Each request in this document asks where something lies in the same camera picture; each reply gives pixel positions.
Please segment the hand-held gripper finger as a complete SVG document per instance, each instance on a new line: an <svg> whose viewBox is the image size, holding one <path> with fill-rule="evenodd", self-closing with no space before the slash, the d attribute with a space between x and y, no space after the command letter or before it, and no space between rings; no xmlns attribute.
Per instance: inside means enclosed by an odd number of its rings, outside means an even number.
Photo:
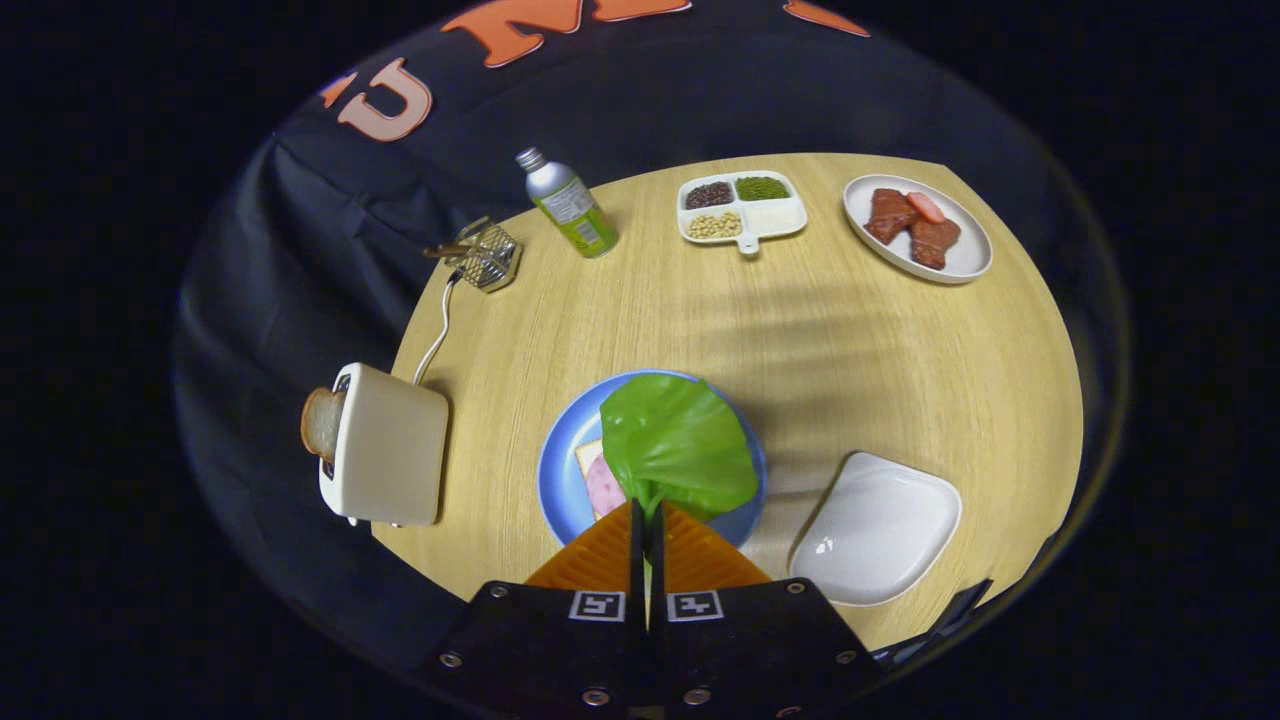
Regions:
<svg viewBox="0 0 1280 720"><path fill-rule="evenodd" d="M415 669L484 719L626 719L644 694L643 514L626 503L524 582L485 583Z"/></svg>
<svg viewBox="0 0 1280 720"><path fill-rule="evenodd" d="M814 580L769 578L668 503L648 539L648 691L667 719L827 719L884 683Z"/></svg>

